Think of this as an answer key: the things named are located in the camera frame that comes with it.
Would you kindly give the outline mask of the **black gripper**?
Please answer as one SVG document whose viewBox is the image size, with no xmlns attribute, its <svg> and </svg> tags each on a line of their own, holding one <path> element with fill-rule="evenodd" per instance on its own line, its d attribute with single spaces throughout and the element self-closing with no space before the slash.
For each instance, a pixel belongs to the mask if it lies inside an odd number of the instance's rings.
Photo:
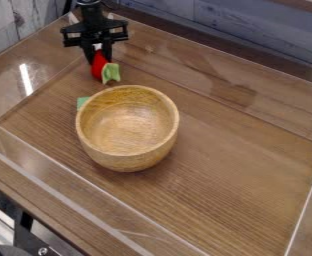
<svg viewBox="0 0 312 256">
<path fill-rule="evenodd" d="M 126 20 L 107 19 L 106 22 L 95 28 L 90 28 L 84 22 L 79 22 L 63 27 L 60 33 L 64 37 L 63 43 L 66 47 L 80 46 L 86 39 L 88 39 L 92 44 L 103 43 L 103 55 L 107 61 L 113 62 L 113 44 L 129 39 L 129 22 Z M 96 52 L 91 43 L 84 43 L 82 46 L 88 63 L 94 62 Z"/>
</svg>

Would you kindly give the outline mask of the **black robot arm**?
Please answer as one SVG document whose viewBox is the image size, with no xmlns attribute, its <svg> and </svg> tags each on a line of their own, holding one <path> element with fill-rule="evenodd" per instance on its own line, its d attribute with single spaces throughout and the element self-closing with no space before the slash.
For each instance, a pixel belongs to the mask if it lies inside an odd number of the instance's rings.
<svg viewBox="0 0 312 256">
<path fill-rule="evenodd" d="M 95 45 L 100 44 L 103 55 L 111 61 L 113 45 L 129 39 L 129 22 L 104 16 L 103 0 L 78 0 L 78 5 L 83 20 L 62 28 L 63 44 L 66 47 L 79 46 L 90 64 L 95 60 Z"/>
</svg>

